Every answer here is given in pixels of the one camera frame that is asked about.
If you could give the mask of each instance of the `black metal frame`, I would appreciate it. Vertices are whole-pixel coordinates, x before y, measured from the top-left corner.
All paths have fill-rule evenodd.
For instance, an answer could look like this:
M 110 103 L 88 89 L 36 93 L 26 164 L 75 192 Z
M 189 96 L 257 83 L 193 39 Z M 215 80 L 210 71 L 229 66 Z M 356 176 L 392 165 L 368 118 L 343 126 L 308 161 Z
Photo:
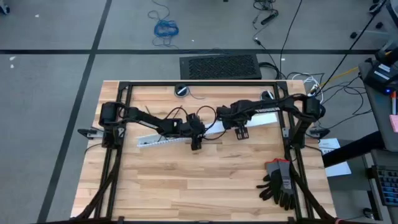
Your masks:
M 284 96 L 287 96 L 289 94 L 288 89 L 287 89 L 287 84 L 284 81 L 277 81 L 277 82 L 259 82 L 259 81 L 247 81 L 247 82 L 229 82 L 229 81 L 119 82 L 118 95 L 116 97 L 116 101 L 122 102 L 122 94 L 123 94 L 124 90 L 127 90 L 126 100 L 125 100 L 125 102 L 122 102 L 122 103 L 126 104 L 126 106 L 130 106 L 132 89 L 134 86 L 173 86 L 173 85 L 176 85 L 179 83 L 183 83 L 188 86 L 271 86 L 274 89 L 274 94 L 275 94 L 276 99 L 280 99 L 279 89 L 281 89 L 283 91 Z M 280 124 L 280 128 L 281 128 L 282 139 L 284 140 L 284 148 L 286 148 L 288 140 L 286 137 L 284 137 L 284 129 L 286 128 L 286 125 L 285 125 L 282 111 L 278 111 L 278 117 L 279 117 L 279 124 Z M 289 117 L 290 128 L 293 128 L 295 126 L 294 118 L 290 113 L 288 114 L 288 117 Z M 126 130 L 126 125 L 124 124 L 124 126 L 122 126 L 122 128 L 124 130 Z M 114 205 L 114 200 L 115 200 L 115 196 L 116 196 L 116 186 L 118 184 L 118 175 L 119 175 L 119 169 L 120 169 L 124 137 L 125 137 L 125 134 L 123 133 L 120 136 L 122 147 L 120 147 L 119 149 L 107 148 L 106 154 L 105 154 L 104 166 L 103 166 L 103 171 L 102 171 L 102 175 L 101 175 L 100 188 L 103 186 L 103 184 L 105 183 L 105 180 L 108 176 L 112 152 L 116 150 L 116 158 L 115 158 L 115 162 L 114 162 L 114 166 L 116 166 L 115 167 L 116 173 L 113 176 L 113 179 L 111 182 L 111 190 L 110 190 L 108 207 L 106 209 L 106 216 L 105 216 L 105 218 L 108 218 L 108 219 L 112 218 L 113 205 Z M 305 185 L 307 185 L 307 178 L 305 176 L 304 164 L 303 164 L 300 149 L 295 149 L 295 153 L 297 156 L 297 165 L 298 165 L 298 171 L 299 171 L 300 177 L 303 180 L 303 182 L 305 183 Z M 296 198 L 295 214 L 296 214 L 296 218 L 300 219 L 300 218 L 302 218 L 302 212 L 300 209 L 299 196 L 297 193 L 297 186 L 295 184 L 293 184 L 292 187 L 293 187 L 293 190 L 295 193 L 295 198 Z M 101 196 L 101 199 L 99 200 L 99 202 L 95 208 L 94 218 L 101 218 L 102 204 L 103 204 L 103 195 Z M 310 203 L 307 199 L 305 199 L 305 206 L 306 206 L 308 218 L 313 219 L 314 216 L 313 216 L 312 206 L 310 205 Z M 167 221 L 161 221 L 161 222 L 142 222 L 142 221 L 127 222 L 127 221 L 123 221 L 123 223 L 138 224 L 138 223 L 168 223 L 168 222 Z M 192 223 L 197 223 L 197 222 L 179 222 L 179 223 L 192 224 Z M 250 223 L 259 223 L 259 222 L 220 222 L 220 223 L 250 224 Z M 287 221 L 286 222 L 261 222 L 261 223 L 281 224 L 281 223 L 287 223 Z

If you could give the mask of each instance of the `white cable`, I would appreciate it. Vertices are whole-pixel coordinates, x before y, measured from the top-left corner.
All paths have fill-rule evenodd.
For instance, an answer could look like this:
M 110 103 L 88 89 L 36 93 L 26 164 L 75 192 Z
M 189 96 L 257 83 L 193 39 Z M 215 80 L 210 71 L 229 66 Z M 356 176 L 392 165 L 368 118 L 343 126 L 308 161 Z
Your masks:
M 310 75 L 310 74 L 309 73 L 298 73 L 292 77 L 292 80 L 294 80 L 294 78 L 299 75 Z M 318 81 L 312 75 L 304 80 L 304 83 L 308 83 L 308 82 L 314 82 L 316 84 L 316 86 L 319 87 Z M 323 91 L 321 91 L 321 102 L 320 103 L 322 103 L 322 102 L 323 102 Z

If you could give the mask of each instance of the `glove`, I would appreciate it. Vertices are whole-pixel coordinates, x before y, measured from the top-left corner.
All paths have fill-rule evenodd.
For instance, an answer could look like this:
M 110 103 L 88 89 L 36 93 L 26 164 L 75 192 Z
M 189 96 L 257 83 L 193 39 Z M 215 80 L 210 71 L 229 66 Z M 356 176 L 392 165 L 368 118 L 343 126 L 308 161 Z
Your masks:
M 278 160 L 282 184 L 280 185 L 279 205 L 285 207 L 285 210 L 294 209 L 295 197 L 292 189 L 292 179 L 290 178 L 290 162 Z
M 260 193 L 259 197 L 263 200 L 268 200 L 274 196 L 274 201 L 276 204 L 278 204 L 280 197 L 280 186 L 282 185 L 282 177 L 280 176 L 278 159 L 274 159 L 271 162 L 266 162 L 266 169 L 268 175 L 266 175 L 262 180 L 268 183 L 256 186 L 258 189 L 265 188 Z

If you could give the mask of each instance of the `desk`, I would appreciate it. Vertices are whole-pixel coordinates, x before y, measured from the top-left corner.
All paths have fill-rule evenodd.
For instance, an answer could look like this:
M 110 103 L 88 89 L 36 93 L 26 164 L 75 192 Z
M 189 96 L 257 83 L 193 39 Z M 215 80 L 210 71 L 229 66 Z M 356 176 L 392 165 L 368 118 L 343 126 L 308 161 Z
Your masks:
M 191 86 L 191 93 L 204 100 L 192 96 L 177 98 L 173 85 L 134 86 L 131 106 L 143 111 L 147 107 L 152 115 L 163 118 L 178 106 L 188 113 L 195 113 L 203 105 L 216 108 L 229 106 L 241 99 L 257 101 L 262 91 L 273 91 L 271 87 L 261 86 L 265 80 L 228 82 L 258 82 L 259 85 Z M 116 99 L 118 86 L 118 81 L 103 83 L 94 127 L 100 128 L 98 119 L 101 105 Z M 289 94 L 305 91 L 302 81 L 287 81 L 287 88 Z M 199 116 L 205 124 L 214 120 L 214 113 L 209 109 L 201 110 Z M 185 115 L 179 113 L 176 117 L 184 118 Z M 124 216 L 126 220 L 165 221 L 287 221 L 287 217 L 294 217 L 293 210 L 285 211 L 275 205 L 273 200 L 262 201 L 258 196 L 260 190 L 256 189 L 266 175 L 264 162 L 284 156 L 279 123 L 249 128 L 250 138 L 243 141 L 238 141 L 234 131 L 230 130 L 218 140 L 204 141 L 202 150 L 198 152 L 190 150 L 189 142 L 138 148 L 136 138 L 148 134 L 155 134 L 155 131 L 136 123 L 126 126 L 113 220 L 117 220 L 118 216 Z M 88 146 L 99 142 L 89 141 Z M 308 139 L 307 144 L 317 146 L 313 139 Z M 105 150 L 99 146 L 86 153 L 72 216 L 78 215 L 96 193 L 104 155 Z M 329 214 L 335 216 L 320 152 L 302 149 L 302 158 L 310 190 Z M 301 191 L 298 194 L 303 217 L 306 217 Z M 101 216 L 106 210 L 107 197 L 109 193 L 104 196 Z

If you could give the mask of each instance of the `blue cable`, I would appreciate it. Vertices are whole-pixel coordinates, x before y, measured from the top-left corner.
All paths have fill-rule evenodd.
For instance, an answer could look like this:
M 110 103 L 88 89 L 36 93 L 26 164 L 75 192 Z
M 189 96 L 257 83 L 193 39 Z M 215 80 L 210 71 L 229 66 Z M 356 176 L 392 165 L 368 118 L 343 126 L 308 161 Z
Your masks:
M 148 18 L 155 19 L 157 21 L 155 28 L 154 28 L 154 34 L 156 37 L 152 40 L 152 45 L 157 46 L 157 47 L 160 47 L 160 46 L 175 47 L 175 48 L 179 49 L 176 45 L 172 44 L 173 37 L 178 35 L 178 32 L 180 31 L 178 29 L 177 23 L 175 21 L 166 20 L 166 18 L 168 18 L 170 15 L 170 9 L 163 4 L 159 4 L 159 3 L 155 2 L 155 0 L 152 0 L 152 2 L 158 6 L 162 6 L 167 9 L 167 15 L 165 17 L 163 17 L 162 19 L 160 18 L 158 11 L 151 10 L 148 12 Z M 162 44 L 156 44 L 155 41 L 157 39 L 161 39 Z

